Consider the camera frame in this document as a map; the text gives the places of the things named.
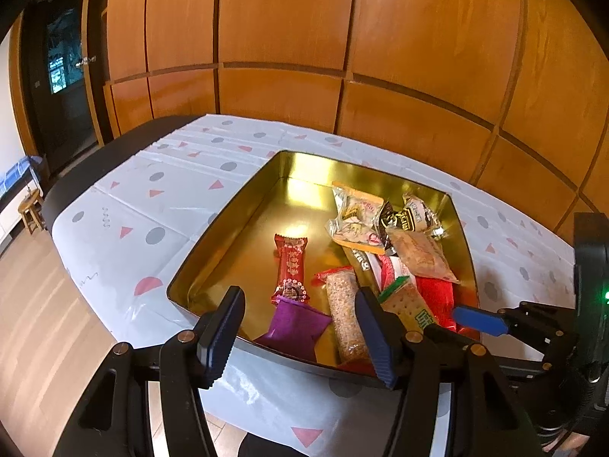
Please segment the person's right hand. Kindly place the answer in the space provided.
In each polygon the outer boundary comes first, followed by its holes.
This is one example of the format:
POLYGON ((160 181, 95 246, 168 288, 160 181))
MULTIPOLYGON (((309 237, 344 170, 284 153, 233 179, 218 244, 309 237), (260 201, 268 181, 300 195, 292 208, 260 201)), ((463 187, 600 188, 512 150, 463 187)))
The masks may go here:
POLYGON ((578 456, 590 437, 573 432, 564 441, 558 436, 543 448, 547 456, 572 457, 578 456))

